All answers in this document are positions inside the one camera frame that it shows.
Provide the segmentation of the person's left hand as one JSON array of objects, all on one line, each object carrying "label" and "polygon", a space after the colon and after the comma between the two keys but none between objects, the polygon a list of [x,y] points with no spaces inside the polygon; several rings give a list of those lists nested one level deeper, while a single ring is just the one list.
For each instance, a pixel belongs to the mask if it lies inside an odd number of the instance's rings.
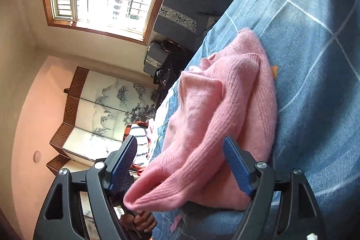
[{"label": "person's left hand", "polygon": [[150,211],[137,211],[137,215],[124,214],[120,218],[121,225],[127,231],[138,231],[149,235],[157,226],[157,220]]}]

